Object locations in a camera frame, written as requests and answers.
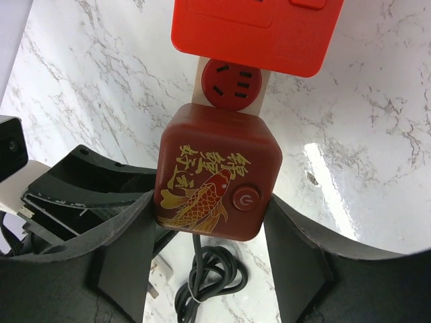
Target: round red button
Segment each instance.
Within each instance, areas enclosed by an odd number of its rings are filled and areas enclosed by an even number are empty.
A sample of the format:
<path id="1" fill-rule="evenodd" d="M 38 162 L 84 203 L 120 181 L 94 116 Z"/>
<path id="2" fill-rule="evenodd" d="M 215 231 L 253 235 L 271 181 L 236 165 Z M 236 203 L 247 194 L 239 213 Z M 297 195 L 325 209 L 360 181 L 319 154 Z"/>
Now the round red button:
<path id="1" fill-rule="evenodd" d="M 232 196 L 234 206 L 240 211 L 252 211 L 261 202 L 261 197 L 257 190 L 251 186 L 241 186 L 237 188 Z"/>

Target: red box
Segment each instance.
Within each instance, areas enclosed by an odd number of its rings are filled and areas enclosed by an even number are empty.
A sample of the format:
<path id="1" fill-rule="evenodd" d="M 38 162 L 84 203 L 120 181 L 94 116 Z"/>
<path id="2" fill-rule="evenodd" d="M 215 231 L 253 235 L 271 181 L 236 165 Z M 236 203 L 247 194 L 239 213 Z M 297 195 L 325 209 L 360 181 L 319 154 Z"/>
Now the red box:
<path id="1" fill-rule="evenodd" d="M 189 54 L 310 77 L 343 0 L 175 0 L 172 43 Z"/>
<path id="2" fill-rule="evenodd" d="M 259 117 L 184 105 L 160 143 L 158 223 L 233 240 L 255 237 L 281 160 L 281 149 Z"/>

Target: black camera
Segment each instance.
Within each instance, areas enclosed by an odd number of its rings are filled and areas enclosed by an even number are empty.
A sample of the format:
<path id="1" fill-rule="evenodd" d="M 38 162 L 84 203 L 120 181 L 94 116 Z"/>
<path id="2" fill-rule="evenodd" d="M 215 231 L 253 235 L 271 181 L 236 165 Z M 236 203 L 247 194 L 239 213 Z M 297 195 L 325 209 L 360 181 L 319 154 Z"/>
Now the black camera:
<path id="1" fill-rule="evenodd" d="M 0 116 L 0 182 L 23 168 L 28 162 L 21 120 Z"/>

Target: marble surface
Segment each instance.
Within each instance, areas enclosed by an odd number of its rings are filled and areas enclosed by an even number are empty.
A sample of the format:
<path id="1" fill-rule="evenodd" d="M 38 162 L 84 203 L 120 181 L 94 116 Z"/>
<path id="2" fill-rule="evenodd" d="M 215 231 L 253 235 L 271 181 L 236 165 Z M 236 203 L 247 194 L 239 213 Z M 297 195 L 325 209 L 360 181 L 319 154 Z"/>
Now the marble surface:
<path id="1" fill-rule="evenodd" d="M 78 143 L 155 167 L 160 135 L 189 102 L 197 58 L 170 43 L 173 0 L 35 0 L 2 114 L 23 120 L 32 158 L 55 164 Z M 321 72 L 273 73 L 261 116 L 284 153 L 275 193 L 355 240 L 411 253 L 431 247 L 431 5 L 345 0 Z M 261 232 L 228 244 L 247 288 L 202 306 L 200 322 L 279 322 Z M 191 236 L 162 253 L 174 269 L 144 322 L 175 322 Z"/>

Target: power cord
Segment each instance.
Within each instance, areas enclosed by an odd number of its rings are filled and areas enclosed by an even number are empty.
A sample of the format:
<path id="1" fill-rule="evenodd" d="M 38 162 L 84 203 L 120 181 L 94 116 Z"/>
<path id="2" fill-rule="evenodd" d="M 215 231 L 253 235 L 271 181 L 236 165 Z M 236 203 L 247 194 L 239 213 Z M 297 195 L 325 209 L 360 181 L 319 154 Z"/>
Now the power cord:
<path id="1" fill-rule="evenodd" d="M 229 250 L 221 246 L 201 246 L 201 236 L 193 234 L 195 257 L 189 281 L 178 290 L 175 296 L 175 311 L 178 323 L 195 323 L 199 305 L 215 296 L 236 293 L 248 282 L 248 272 Z M 229 286 L 237 273 L 241 274 L 241 281 Z M 205 282 L 210 272 L 220 276 L 215 283 Z"/>
<path id="2" fill-rule="evenodd" d="M 4 224 L 6 212 L 0 211 L 0 229 L 1 233 L 3 234 L 3 237 L 5 237 L 6 242 L 9 244 L 9 247 L 11 247 L 10 253 L 8 253 L 6 256 L 17 256 L 20 254 L 22 249 L 22 242 L 20 239 L 18 239 L 12 231 L 10 231 Z"/>

